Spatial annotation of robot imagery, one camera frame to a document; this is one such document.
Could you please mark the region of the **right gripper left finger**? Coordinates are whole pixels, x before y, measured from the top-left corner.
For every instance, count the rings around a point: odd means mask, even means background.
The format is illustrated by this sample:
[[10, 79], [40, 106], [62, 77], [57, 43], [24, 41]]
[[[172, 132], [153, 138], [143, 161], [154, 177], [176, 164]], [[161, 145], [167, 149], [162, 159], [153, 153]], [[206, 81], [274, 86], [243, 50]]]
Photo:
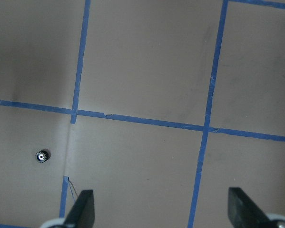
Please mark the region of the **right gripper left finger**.
[[92, 228], [95, 223], [93, 190], [83, 190], [66, 216], [65, 228]]

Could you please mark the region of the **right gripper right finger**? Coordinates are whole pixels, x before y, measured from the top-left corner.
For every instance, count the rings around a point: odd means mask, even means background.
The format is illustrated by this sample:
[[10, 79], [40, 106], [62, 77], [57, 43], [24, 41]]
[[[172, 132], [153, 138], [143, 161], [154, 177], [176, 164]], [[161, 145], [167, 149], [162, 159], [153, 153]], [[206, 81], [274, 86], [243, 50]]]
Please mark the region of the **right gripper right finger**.
[[239, 187], [228, 189], [227, 215], [234, 228], [264, 228], [271, 222]]

